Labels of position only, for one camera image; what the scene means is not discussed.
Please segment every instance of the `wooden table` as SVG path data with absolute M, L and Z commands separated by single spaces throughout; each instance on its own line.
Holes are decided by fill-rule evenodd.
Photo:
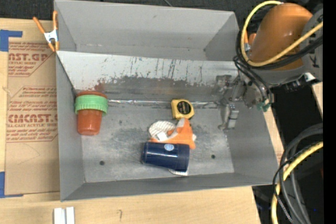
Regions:
M 32 20 L 1 19 L 0 29 L 29 30 Z M 0 54 L 0 171 L 4 170 L 6 53 Z M 283 148 L 272 112 L 265 113 L 278 158 Z M 0 199 L 0 223 L 52 223 L 53 209 L 74 207 L 81 223 L 234 223 L 260 224 L 251 187 L 60 202 L 59 192 Z

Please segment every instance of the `white object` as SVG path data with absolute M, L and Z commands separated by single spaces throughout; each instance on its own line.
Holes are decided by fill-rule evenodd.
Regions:
M 54 209 L 54 224 L 75 224 L 75 209 L 74 207 L 55 208 Z

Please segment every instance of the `blue tape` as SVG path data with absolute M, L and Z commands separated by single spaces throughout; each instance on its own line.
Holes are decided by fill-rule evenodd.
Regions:
M 22 31 L 0 30 L 0 51 L 8 51 L 9 37 L 22 37 Z
M 22 195 L 5 195 L 5 172 L 0 172 L 0 199 L 20 196 Z

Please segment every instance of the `bin floor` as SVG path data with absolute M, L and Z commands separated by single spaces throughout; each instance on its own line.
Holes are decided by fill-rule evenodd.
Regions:
M 233 164 L 220 110 L 214 103 L 194 108 L 190 119 L 196 149 L 191 150 L 189 175 L 233 173 Z M 82 136 L 82 154 L 86 182 L 108 182 L 145 178 L 175 177 L 167 169 L 141 163 L 148 128 L 158 120 L 172 119 L 170 105 L 112 103 L 102 119 L 97 136 Z

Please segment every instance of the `white label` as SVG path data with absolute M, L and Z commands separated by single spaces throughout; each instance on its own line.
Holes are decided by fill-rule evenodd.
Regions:
M 172 144 L 165 144 L 164 149 L 167 151 L 172 151 L 174 149 L 174 145 Z

